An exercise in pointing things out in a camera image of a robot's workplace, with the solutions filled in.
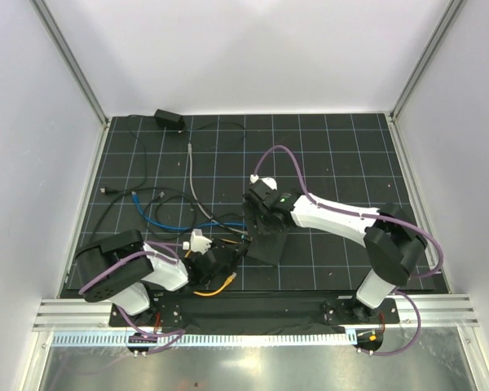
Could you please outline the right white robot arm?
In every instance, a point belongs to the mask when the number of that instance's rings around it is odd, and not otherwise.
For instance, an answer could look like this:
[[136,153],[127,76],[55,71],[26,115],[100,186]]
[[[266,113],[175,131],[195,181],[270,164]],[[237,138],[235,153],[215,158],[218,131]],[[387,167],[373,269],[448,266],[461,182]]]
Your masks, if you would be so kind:
[[288,232],[294,227],[341,236],[360,246],[372,269],[346,305],[360,323],[379,315],[385,298],[408,283],[427,248],[406,213],[396,205],[360,208],[324,200],[311,193],[282,192],[275,179],[255,177],[244,194],[248,255],[271,266],[280,264]]

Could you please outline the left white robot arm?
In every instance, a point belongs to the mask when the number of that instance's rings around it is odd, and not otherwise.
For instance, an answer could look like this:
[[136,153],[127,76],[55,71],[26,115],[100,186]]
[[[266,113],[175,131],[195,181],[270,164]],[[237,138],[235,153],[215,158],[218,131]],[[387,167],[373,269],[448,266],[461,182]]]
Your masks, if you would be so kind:
[[152,284],[167,292],[214,297],[234,281],[248,247],[246,239],[211,239],[200,229],[182,244],[145,241],[139,231],[125,231],[77,250],[78,294],[90,303],[108,301],[147,326],[156,317]]

